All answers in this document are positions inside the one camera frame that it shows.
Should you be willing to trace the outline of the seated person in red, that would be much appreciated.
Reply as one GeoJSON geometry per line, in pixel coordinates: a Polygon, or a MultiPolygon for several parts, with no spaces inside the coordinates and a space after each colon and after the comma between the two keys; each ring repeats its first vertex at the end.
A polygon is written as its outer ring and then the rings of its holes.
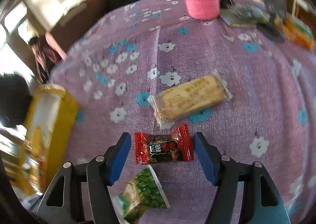
{"type": "Polygon", "coordinates": [[[66,59],[66,53],[49,32],[40,37],[32,37],[28,45],[35,56],[40,82],[45,84],[53,67],[66,59]]]}

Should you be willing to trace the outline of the grey bag of seeds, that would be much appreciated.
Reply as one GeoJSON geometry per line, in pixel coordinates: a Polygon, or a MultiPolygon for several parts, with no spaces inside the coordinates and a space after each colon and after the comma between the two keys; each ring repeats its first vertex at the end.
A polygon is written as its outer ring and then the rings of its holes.
{"type": "Polygon", "coordinates": [[[221,9],[219,17],[229,27],[248,28],[268,23],[270,14],[256,5],[246,3],[221,9]]]}

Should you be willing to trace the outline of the clear cracker pack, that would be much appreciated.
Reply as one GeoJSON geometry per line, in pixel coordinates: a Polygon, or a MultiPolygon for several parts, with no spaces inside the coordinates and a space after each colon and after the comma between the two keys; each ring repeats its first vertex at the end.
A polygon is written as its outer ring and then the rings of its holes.
{"type": "Polygon", "coordinates": [[[232,99],[218,71],[148,97],[157,124],[180,120],[232,99]]]}

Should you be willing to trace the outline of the yellow white foam box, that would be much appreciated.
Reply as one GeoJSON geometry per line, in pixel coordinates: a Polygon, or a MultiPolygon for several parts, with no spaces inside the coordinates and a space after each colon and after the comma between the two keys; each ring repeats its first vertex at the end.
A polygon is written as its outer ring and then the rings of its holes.
{"type": "Polygon", "coordinates": [[[79,108],[60,85],[46,84],[36,91],[26,116],[17,178],[27,195],[45,193],[63,165],[79,108]]]}

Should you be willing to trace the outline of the black phone stand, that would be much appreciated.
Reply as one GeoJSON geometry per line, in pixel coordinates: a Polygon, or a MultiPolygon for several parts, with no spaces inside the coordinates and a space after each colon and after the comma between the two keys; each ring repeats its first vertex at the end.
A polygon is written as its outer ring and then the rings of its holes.
{"type": "Polygon", "coordinates": [[[285,39],[279,29],[274,25],[276,17],[284,20],[287,13],[286,0],[265,0],[265,7],[270,14],[270,19],[266,24],[258,24],[257,29],[269,40],[275,43],[284,43],[285,39]]]}

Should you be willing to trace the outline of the brown sofa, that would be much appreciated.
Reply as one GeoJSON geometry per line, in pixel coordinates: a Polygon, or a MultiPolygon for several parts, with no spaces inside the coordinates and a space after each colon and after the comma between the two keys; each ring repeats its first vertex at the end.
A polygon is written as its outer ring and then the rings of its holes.
{"type": "Polygon", "coordinates": [[[79,40],[105,14],[108,0],[85,0],[71,8],[51,29],[62,50],[79,40]]]}

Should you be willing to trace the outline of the green pea snack packet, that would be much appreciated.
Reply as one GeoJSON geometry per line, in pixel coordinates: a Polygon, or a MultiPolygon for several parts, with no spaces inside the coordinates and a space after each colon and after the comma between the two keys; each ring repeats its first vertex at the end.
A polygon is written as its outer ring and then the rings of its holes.
{"type": "Polygon", "coordinates": [[[168,209],[169,201],[152,166],[146,166],[112,199],[120,223],[138,223],[150,208],[168,209]]]}

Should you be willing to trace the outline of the purple floral tablecloth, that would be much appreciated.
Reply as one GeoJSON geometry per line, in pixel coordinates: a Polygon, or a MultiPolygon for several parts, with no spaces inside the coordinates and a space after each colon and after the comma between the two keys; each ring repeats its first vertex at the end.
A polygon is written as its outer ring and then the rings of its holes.
{"type": "Polygon", "coordinates": [[[124,132],[185,124],[237,162],[262,162],[292,223],[312,212],[315,52],[195,20],[184,0],[141,0],[101,18],[50,81],[83,107],[68,160],[90,160],[124,132]]]}

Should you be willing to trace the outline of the red black candy on table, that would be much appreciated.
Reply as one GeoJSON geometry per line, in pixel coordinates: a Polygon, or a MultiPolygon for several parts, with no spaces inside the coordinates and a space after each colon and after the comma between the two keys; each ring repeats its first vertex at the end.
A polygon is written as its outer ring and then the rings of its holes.
{"type": "Polygon", "coordinates": [[[168,135],[134,134],[134,155],[137,164],[194,160],[193,142],[186,124],[168,135]]]}

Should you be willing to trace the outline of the standing person in dark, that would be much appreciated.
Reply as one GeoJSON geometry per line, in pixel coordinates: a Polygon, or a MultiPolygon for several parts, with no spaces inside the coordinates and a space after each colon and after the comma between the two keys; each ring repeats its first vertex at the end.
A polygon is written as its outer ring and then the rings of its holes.
{"type": "Polygon", "coordinates": [[[28,84],[16,74],[1,76],[1,124],[6,128],[15,128],[25,122],[32,101],[28,84]]]}

